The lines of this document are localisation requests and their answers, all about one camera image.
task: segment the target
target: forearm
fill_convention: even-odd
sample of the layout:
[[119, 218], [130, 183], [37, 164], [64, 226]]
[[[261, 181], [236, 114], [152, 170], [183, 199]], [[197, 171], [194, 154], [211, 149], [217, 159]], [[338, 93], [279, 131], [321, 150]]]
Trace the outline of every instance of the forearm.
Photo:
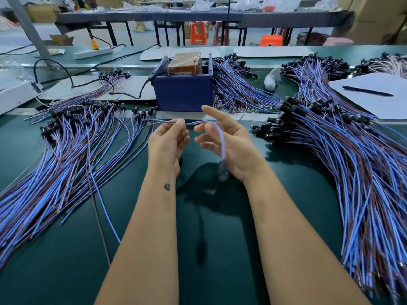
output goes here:
[[369, 304], [267, 163], [245, 185], [272, 304]]
[[150, 168], [95, 304], [178, 304], [175, 176]]

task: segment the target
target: right hand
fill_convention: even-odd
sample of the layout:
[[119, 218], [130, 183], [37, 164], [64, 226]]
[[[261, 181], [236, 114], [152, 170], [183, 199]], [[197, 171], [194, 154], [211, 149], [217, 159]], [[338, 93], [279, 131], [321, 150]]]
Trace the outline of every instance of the right hand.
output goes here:
[[[226, 113], [214, 107], [202, 106], [202, 111], [217, 119], [223, 130], [226, 148], [226, 162], [231, 174], [246, 183], [259, 168], [267, 166], [264, 157], [257, 151], [247, 130]], [[217, 127], [213, 123], [201, 123], [194, 128], [196, 133], [206, 133], [195, 137], [194, 142], [221, 156], [221, 139]]]

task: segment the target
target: floor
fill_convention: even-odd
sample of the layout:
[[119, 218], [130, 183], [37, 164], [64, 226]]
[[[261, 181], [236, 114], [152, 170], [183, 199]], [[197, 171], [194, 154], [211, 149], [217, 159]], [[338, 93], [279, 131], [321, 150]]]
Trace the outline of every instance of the floor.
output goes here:
[[[55, 27], [54, 24], [34, 24], [34, 25], [35, 25], [35, 28], [37, 29], [39, 35], [41, 36], [41, 38], [44, 40], [50, 39], [50, 37], [48, 36], [49, 34], [59, 34], [59, 31]], [[133, 43], [136, 46], [147, 47], [147, 46], [151, 46], [151, 45], [157, 43], [154, 30], [145, 31], [143, 33], [135, 32], [134, 31], [135, 23], [133, 21], [129, 22], [129, 26], [130, 26], [130, 30], [131, 30], [131, 36], [133, 38]], [[129, 35], [127, 34], [127, 30], [126, 30], [126, 25], [123, 23], [115, 23], [115, 24], [112, 24], [112, 27], [113, 27], [113, 31], [116, 36], [117, 43], [119, 43], [119, 44], [123, 43], [126, 45], [130, 45]], [[215, 30], [215, 28], [212, 27], [210, 36], [207, 40], [207, 45], [209, 45], [209, 46], [212, 45], [214, 30]], [[165, 30], [159, 29], [158, 31], [160, 34], [160, 43], [162, 45], [166, 45]], [[246, 46], [248, 46], [250, 43], [259, 44], [262, 36], [265, 34], [270, 34], [271, 31], [272, 31], [271, 28], [268, 28], [268, 29], [250, 28], [250, 29], [248, 29], [247, 37], [246, 37]], [[290, 45], [295, 45], [296, 40], [297, 40], [296, 39], [297, 34], [299, 32], [303, 32], [303, 31], [306, 31], [306, 29], [294, 29], [293, 35], [291, 37]], [[314, 28], [314, 31], [330, 34], [332, 32], [332, 28]], [[92, 30], [92, 33], [95, 36], [111, 43], [110, 36], [109, 36], [109, 33], [107, 32], [107, 30]], [[85, 29], [70, 32], [69, 35], [74, 36], [74, 45], [75, 46], [89, 46], [90, 45], [89, 35]], [[169, 35], [170, 46], [176, 46], [177, 45], [176, 30], [168, 29], [168, 35]], [[230, 41], [231, 46], [237, 46], [238, 38], [239, 38], [239, 31], [230, 30], [229, 41]], [[28, 44], [29, 42], [30, 41], [28, 40], [28, 38], [25, 35], [22, 28], [16, 28], [14, 30], [8, 30], [8, 31], [0, 31], [0, 43], [7, 43], [7, 46], [22, 46], [22, 45]], [[97, 40], [97, 42], [100, 47], [107, 46], [107, 44], [105, 44], [99, 40]], [[186, 46], [191, 46], [189, 43], [189, 39], [186, 40]]]

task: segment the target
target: left forearm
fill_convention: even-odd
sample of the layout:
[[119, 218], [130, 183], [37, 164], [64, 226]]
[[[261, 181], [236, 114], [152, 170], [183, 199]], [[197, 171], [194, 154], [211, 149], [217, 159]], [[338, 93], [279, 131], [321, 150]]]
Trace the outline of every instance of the left forearm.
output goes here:
[[171, 173], [147, 170], [95, 304], [178, 304], [175, 180]]

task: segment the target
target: right forearm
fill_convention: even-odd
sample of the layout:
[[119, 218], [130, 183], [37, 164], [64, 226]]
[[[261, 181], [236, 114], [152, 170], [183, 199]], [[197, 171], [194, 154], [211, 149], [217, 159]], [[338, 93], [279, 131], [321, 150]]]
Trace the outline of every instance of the right forearm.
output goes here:
[[272, 304], [369, 304], [268, 166], [245, 186]]

